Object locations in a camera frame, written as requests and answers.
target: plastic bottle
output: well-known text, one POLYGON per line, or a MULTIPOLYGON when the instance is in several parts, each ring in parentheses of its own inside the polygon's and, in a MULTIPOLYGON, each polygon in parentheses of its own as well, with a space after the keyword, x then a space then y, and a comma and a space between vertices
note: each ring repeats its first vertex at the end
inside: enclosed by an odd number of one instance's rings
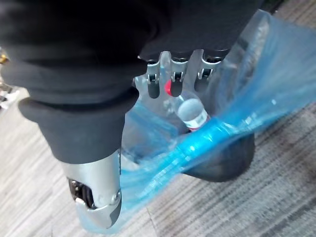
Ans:
MULTIPOLYGON (((171 96, 170 86, 171 81, 169 80, 164 89, 171 96)), ((176 115, 191 131, 199 129, 209 120, 204 105, 193 92, 183 90, 178 97, 171 96, 170 102, 176 115)))

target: prosthetic hand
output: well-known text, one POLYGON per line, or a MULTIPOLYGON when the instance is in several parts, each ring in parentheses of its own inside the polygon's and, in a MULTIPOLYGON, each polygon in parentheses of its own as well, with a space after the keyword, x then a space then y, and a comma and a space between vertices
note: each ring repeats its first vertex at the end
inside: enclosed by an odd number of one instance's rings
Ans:
POLYGON ((204 49, 196 78, 203 90, 260 3, 0 1, 0 45, 10 59, 1 75, 27 88, 19 108, 61 161, 87 230, 102 233, 120 213, 124 115, 138 98, 132 79, 147 73, 149 95, 157 98, 159 56, 168 50, 177 96, 191 53, 204 49))

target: plastic bag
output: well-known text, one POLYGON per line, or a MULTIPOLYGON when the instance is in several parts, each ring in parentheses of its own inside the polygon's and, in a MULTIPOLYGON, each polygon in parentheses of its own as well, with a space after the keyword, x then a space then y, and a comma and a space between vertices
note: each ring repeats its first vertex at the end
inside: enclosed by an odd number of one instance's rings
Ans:
POLYGON ((316 32, 262 11, 249 24, 239 45, 216 72, 217 91, 210 94, 208 90, 204 97, 218 101, 217 116, 200 130, 177 138, 159 155, 148 156, 137 170, 122 171, 121 215, 111 231, 115 232, 180 172, 212 158, 236 139, 316 101, 316 32), (236 60, 243 50, 241 60, 236 60))

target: red object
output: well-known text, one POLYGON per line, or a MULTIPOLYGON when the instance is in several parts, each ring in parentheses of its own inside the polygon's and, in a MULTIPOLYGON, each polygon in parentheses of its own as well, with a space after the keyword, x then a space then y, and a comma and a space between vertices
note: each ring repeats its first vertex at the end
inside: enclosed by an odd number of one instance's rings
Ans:
POLYGON ((168 80, 164 85, 164 91, 167 92, 168 95, 171 95, 171 80, 168 80))

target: gray carpet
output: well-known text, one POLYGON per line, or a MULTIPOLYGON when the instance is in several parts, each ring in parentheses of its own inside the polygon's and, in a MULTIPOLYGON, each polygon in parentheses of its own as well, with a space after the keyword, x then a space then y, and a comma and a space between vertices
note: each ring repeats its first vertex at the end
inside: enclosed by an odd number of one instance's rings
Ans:
MULTIPOLYGON (((277 15, 316 28, 316 0, 277 15)), ((315 129, 316 105, 280 120, 257 135, 246 174, 220 184, 180 175, 115 236, 315 237, 315 129)), ((101 236, 81 228, 60 165, 16 105, 0 114, 0 134, 0 236, 101 236)))

